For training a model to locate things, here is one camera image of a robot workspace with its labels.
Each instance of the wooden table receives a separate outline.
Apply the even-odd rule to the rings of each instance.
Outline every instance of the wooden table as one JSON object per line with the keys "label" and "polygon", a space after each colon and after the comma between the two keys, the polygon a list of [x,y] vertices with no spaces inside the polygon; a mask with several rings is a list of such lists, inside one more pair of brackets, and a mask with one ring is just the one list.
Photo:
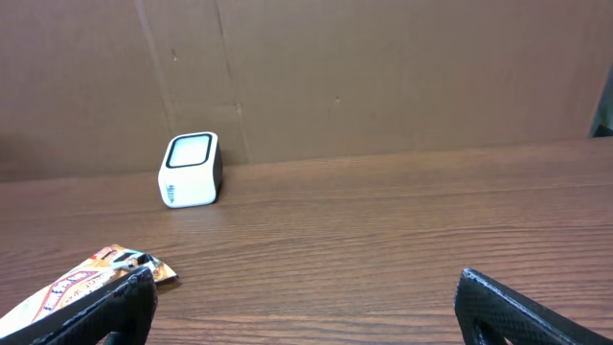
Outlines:
{"label": "wooden table", "polygon": [[613,140],[229,167],[169,210],[156,173],[0,184],[0,313],[104,245],[155,255],[149,344],[462,343],[464,267],[613,337]]}

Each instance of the cardboard backdrop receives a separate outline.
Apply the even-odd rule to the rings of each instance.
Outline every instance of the cardboard backdrop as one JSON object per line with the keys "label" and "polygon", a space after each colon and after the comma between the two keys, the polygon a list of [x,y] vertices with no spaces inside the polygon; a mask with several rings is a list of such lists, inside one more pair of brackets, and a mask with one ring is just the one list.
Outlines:
{"label": "cardboard backdrop", "polygon": [[0,180],[588,135],[610,0],[4,0]]}

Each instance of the device screen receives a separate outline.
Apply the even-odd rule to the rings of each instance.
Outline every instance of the device screen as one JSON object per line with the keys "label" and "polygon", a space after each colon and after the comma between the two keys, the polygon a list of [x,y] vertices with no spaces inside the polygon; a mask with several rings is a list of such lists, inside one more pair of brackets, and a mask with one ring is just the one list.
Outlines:
{"label": "device screen", "polygon": [[172,144],[170,168],[202,164],[207,160],[211,135],[199,134],[179,138]]}

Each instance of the colorful packaging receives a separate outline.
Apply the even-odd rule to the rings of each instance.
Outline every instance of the colorful packaging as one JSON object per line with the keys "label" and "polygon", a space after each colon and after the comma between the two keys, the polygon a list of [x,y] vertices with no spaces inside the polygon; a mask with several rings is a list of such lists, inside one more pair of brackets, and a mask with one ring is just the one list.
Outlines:
{"label": "colorful packaging", "polygon": [[21,330],[140,266],[151,270],[155,283],[177,277],[170,267],[149,254],[117,244],[106,246],[4,315],[0,319],[0,337]]}

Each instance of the white cube device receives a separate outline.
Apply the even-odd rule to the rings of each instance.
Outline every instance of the white cube device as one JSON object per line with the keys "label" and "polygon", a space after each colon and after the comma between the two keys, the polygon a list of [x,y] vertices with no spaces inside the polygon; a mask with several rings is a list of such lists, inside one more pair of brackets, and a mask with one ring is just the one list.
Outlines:
{"label": "white cube device", "polygon": [[162,200],[171,208],[213,203],[219,194],[222,172],[215,133],[179,135],[170,141],[157,176]]}

